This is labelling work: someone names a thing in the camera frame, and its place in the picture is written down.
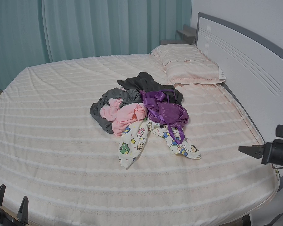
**mattress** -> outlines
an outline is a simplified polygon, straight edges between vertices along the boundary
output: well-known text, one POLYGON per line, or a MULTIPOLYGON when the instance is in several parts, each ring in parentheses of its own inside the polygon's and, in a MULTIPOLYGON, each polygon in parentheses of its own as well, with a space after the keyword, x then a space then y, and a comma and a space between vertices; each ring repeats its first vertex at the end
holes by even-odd
POLYGON ((166 84, 152 54, 83 58, 24 69, 0 95, 3 205, 41 225, 219 225, 269 202, 279 182, 269 165, 238 151, 261 144, 249 118, 219 84, 176 85, 200 160, 175 155, 149 134, 125 170, 118 141, 89 108, 117 80, 147 72, 166 84))

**black garment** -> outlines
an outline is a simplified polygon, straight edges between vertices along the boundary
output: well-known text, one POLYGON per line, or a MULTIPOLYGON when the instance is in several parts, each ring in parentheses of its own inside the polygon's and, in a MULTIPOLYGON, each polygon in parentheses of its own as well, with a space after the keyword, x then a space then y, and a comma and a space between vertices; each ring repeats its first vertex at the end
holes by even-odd
POLYGON ((157 83, 150 74, 145 72, 140 72, 137 77, 128 78, 124 81, 118 80, 117 83, 125 89, 137 89, 138 91, 144 90, 145 92, 172 89, 175 91, 176 99, 174 98, 173 92, 164 91, 165 94, 169 95, 170 103, 181 105, 183 99, 182 93, 175 89, 173 85, 161 85, 157 83))
POLYGON ((104 131, 108 132, 109 134, 113 134, 112 130, 112 122, 107 121, 105 118, 102 118, 100 115, 100 110, 104 105, 109 105, 109 99, 123 99, 122 103, 120 104, 120 108, 131 104, 131 103, 142 103, 142 96, 136 89, 129 89, 124 91, 119 88, 114 88, 108 90, 103 97, 99 99, 98 103, 93 103, 90 107, 90 114, 92 117, 98 122, 98 124, 103 128, 104 131))

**pillow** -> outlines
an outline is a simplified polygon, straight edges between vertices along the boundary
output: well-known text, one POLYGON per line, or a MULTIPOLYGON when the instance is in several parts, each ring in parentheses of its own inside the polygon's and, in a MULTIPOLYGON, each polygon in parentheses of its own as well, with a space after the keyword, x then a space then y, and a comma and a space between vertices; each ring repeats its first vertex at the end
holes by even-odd
POLYGON ((226 79, 221 68, 195 45, 160 45, 152 53, 162 62, 169 84, 217 84, 226 79))

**bed sheet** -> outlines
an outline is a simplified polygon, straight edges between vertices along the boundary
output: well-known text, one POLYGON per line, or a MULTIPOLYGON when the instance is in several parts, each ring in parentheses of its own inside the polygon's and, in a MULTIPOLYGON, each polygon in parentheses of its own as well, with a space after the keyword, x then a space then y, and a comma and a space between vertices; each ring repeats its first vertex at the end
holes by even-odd
POLYGON ((149 134, 125 170, 119 138, 89 114, 118 79, 140 71, 166 84, 153 55, 75 59, 24 69, 0 95, 3 205, 41 225, 219 225, 264 205, 279 182, 268 165, 238 151, 262 143, 221 85, 176 85, 189 112, 187 138, 200 160, 175 155, 149 134))

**purple garment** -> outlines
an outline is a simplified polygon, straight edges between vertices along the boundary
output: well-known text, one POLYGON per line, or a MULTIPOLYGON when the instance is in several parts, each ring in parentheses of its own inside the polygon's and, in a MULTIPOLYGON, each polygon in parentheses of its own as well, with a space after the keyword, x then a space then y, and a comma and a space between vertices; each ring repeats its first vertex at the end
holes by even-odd
POLYGON ((185 136, 182 130, 184 124, 189 122, 189 115, 185 108, 179 104, 170 103, 169 96, 166 101, 166 94, 163 91, 145 92, 140 90, 144 107, 148 108, 150 120, 159 124, 167 124, 170 136, 181 144, 185 136), (177 127, 181 140, 177 140, 171 127, 177 127))

